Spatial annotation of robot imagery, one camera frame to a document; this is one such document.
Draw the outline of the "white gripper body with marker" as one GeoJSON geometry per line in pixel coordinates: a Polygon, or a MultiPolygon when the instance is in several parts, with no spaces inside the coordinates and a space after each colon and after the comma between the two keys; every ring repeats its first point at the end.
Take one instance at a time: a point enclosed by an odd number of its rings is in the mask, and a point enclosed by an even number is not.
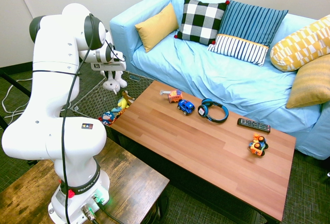
{"type": "Polygon", "coordinates": [[[125,71],[126,62],[90,63],[94,71],[125,71]]]}

